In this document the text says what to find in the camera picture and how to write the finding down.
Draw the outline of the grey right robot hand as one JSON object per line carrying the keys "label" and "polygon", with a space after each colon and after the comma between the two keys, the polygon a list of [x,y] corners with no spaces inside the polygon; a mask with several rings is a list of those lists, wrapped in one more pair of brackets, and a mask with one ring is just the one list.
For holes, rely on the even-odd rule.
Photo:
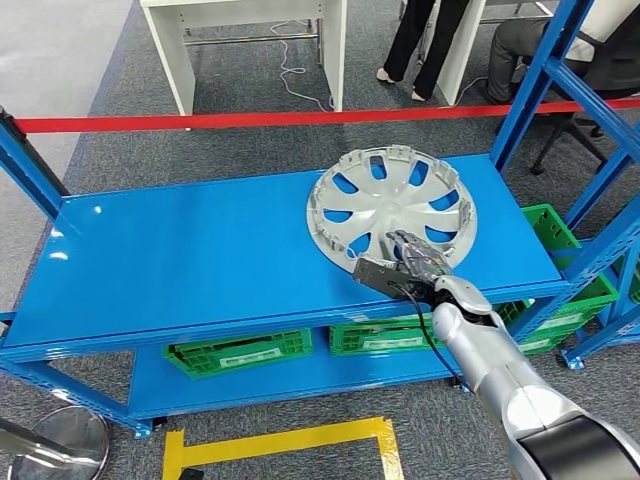
{"label": "grey right robot hand", "polygon": [[451,275],[452,269],[439,250],[411,232],[395,230],[386,236],[398,253],[398,261],[413,277],[435,283],[441,276]]}

